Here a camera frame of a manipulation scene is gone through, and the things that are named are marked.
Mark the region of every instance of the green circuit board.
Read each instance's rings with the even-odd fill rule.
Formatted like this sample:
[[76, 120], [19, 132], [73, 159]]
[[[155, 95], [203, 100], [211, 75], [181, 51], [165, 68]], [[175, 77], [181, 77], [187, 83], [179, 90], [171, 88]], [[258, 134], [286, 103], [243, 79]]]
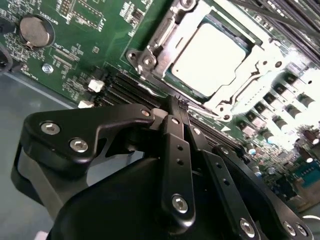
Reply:
[[[157, 0], [43, 0], [0, 2], [0, 15], [18, 23], [23, 16], [40, 15], [52, 24], [55, 41], [37, 51], [23, 46], [15, 33], [5, 42], [14, 59], [26, 63], [23, 73], [78, 103], [86, 100], [83, 84], [95, 66], [113, 67], [135, 74], [126, 60], [128, 48], [139, 49], [161, 21], [170, 1]], [[129, 18], [139, 9], [140, 22]], [[42, 71], [44, 63], [54, 72]]]

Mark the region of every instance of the capacitor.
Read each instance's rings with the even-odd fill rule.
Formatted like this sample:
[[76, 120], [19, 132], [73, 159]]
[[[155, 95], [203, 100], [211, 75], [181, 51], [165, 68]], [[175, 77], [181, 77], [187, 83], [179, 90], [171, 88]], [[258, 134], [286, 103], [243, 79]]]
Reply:
[[300, 98], [300, 103], [302, 103], [308, 109], [316, 109], [317, 107], [316, 101], [306, 95]]
[[303, 131], [303, 135], [305, 136], [306, 139], [308, 139], [308, 141], [310, 141], [310, 143], [312, 143], [313, 145], [316, 145], [319, 143], [319, 139], [317, 138], [317, 136], [315, 134], [313, 134], [311, 131], [309, 130], [305, 130]]
[[300, 156], [305, 160], [307, 163], [311, 163], [314, 159], [313, 157], [305, 150], [304, 148], [300, 147], [298, 149]]
[[252, 143], [248, 143], [245, 145], [246, 151], [250, 155], [255, 155], [257, 153], [255, 146]]
[[266, 171], [267, 171], [267, 173], [268, 173], [269, 175], [274, 175], [274, 174], [276, 174], [276, 170], [275, 170], [274, 167], [269, 167]]
[[288, 123], [283, 119], [277, 119], [274, 121], [275, 125], [283, 132], [288, 133], [290, 130], [290, 126]]
[[260, 172], [260, 169], [259, 169], [259, 167], [257, 165], [252, 166], [250, 169], [257, 177], [261, 177], [262, 176], [262, 173]]
[[268, 144], [275, 144], [276, 137], [270, 131], [265, 131], [262, 136], [265, 138]]
[[288, 108], [287, 112], [293, 117], [295, 120], [301, 120], [303, 117], [303, 113], [294, 106]]

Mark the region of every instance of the black cable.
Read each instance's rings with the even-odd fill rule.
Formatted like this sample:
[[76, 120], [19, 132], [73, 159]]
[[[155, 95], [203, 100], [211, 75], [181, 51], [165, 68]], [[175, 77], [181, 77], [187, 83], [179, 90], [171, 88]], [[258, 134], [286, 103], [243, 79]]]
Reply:
[[3, 74], [3, 73], [9, 72], [12, 69], [14, 65], [14, 60], [11, 57], [8, 49], [1, 42], [0, 42], [0, 53], [2, 53], [5, 56], [7, 61], [5, 63], [5, 67], [3, 69], [0, 69], [0, 74]]
[[243, 1], [240, 1], [240, 0], [228, 0], [228, 1], [233, 3], [233, 4], [242, 6], [242, 7], [246, 8], [246, 9], [250, 9], [252, 11], [255, 11], [256, 13], [258, 13], [258, 14], [260, 14], [262, 16], [265, 16], [265, 17], [268, 17], [268, 18], [272, 18], [272, 19], [276, 20], [279, 23], [294, 27], [295, 29], [298, 29], [302, 33], [307, 34], [307, 35], [309, 35], [311, 37], [320, 38], [320, 33], [319, 32], [317, 32], [317, 31], [315, 31], [315, 30], [313, 30], [313, 29], [311, 29], [309, 27], [305, 27], [302, 24], [296, 23], [296, 22], [294, 22], [294, 21], [292, 21], [292, 20], [290, 20], [288, 18], [282, 17], [277, 13], [273, 13], [273, 12], [271, 12], [269, 10], [261, 9], [258, 6], [254, 6], [252, 4], [249, 4], [249, 3], [246, 3], [246, 2], [243, 2]]

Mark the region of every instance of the mounting hole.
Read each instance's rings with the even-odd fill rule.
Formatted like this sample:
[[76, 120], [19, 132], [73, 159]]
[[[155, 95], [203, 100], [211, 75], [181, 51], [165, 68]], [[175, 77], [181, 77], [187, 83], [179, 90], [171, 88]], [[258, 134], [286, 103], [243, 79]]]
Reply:
[[179, 164], [180, 166], [184, 165], [184, 162], [179, 158], [176, 160], [176, 163]]
[[216, 162], [215, 165], [216, 165], [219, 169], [222, 169], [222, 166], [221, 166], [218, 162]]
[[135, 60], [136, 57], [137, 57], [137, 55], [136, 55], [135, 53], [133, 53], [133, 52], [129, 53], [128, 56], [129, 56], [129, 58], [130, 58], [131, 60]]
[[230, 186], [230, 182], [228, 182], [227, 179], [224, 178], [224, 179], [223, 179], [223, 182], [224, 182], [225, 185]]
[[282, 61], [277, 61], [275, 64], [276, 68], [280, 68], [282, 66]]

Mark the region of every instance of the black memory slot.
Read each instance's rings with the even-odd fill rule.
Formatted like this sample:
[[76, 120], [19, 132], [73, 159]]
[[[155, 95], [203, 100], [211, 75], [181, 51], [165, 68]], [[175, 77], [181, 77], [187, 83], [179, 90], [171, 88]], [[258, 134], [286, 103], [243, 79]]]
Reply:
[[[159, 108], [161, 105], [161, 98], [152, 96], [144, 88], [138, 86], [134, 80], [117, 74], [116, 77], [110, 81], [110, 85], [106, 88], [103, 95], [96, 98], [96, 103], [101, 106], [112, 106], [117, 104], [139, 103], [146, 107], [153, 109]], [[238, 145], [231, 139], [225, 137], [217, 130], [200, 122], [193, 116], [189, 116], [190, 123], [201, 130], [208, 141], [208, 144], [213, 147], [217, 144], [224, 144], [232, 149], [237, 149]]]
[[320, 16], [320, 6], [314, 0], [303, 0], [318, 16]]
[[[269, 11], [272, 11], [271, 7], [264, 2], [259, 2], [258, 0], [249, 0], [250, 4], [253, 4], [259, 8], [267, 8]], [[311, 61], [313, 61], [316, 65], [320, 66], [320, 53], [317, 49], [314, 48], [314, 46], [311, 45], [311, 43], [306, 40], [302, 34], [297, 31], [291, 29], [290, 27], [286, 26], [285, 24], [279, 23], [276, 20], [273, 20], [270, 17], [264, 17], [262, 18], [269, 22], [275, 29], [277, 29], [278, 32], [280, 32], [283, 36], [285, 36], [290, 42], [292, 42], [295, 47], [304, 54], [307, 58], [309, 58]]]

